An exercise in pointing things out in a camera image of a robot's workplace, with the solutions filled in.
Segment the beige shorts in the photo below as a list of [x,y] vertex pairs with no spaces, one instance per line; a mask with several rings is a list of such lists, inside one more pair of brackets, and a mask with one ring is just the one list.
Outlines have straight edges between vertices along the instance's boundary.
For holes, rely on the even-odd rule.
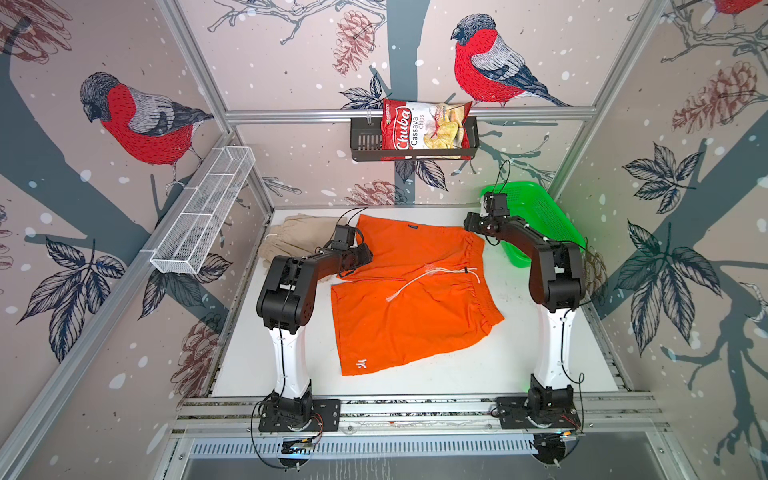
[[258,256],[268,269],[276,256],[305,257],[314,254],[333,238],[337,220],[298,214],[282,224],[271,226],[262,241]]

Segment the orange shorts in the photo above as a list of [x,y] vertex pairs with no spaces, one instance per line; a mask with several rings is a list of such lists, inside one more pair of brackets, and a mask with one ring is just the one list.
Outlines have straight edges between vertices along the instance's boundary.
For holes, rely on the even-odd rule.
[[485,280],[485,243],[477,235],[368,215],[357,227],[373,260],[331,289],[342,375],[471,347],[503,321]]

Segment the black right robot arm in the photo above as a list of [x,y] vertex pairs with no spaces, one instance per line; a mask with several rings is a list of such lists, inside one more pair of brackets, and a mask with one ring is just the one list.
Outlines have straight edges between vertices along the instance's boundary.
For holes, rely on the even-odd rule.
[[572,327],[585,296],[581,248],[545,236],[521,217],[496,212],[469,213],[464,228],[512,244],[531,260],[528,288],[540,321],[539,357],[526,409],[532,422],[551,423],[574,409],[573,384],[581,381],[570,372]]

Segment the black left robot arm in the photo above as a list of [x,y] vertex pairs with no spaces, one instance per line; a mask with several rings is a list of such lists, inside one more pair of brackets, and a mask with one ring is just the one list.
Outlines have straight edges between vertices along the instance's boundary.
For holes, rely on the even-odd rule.
[[276,361],[276,382],[266,410],[305,424],[312,415],[311,380],[306,363],[306,326],[315,308],[320,280],[371,263],[366,244],[324,249],[308,257],[276,256],[259,294],[256,313],[268,329]]

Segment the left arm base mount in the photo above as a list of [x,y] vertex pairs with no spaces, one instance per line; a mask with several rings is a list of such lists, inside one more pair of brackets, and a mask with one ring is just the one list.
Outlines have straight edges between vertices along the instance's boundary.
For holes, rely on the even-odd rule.
[[256,407],[254,417],[260,433],[336,432],[341,416],[339,399],[315,399],[308,390],[301,398],[267,395]]

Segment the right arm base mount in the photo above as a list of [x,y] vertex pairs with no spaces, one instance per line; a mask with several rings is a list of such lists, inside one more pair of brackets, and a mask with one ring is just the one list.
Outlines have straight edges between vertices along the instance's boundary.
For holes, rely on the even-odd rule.
[[573,386],[552,388],[534,375],[525,396],[497,397],[489,413],[500,421],[502,429],[580,429],[581,419],[574,403]]

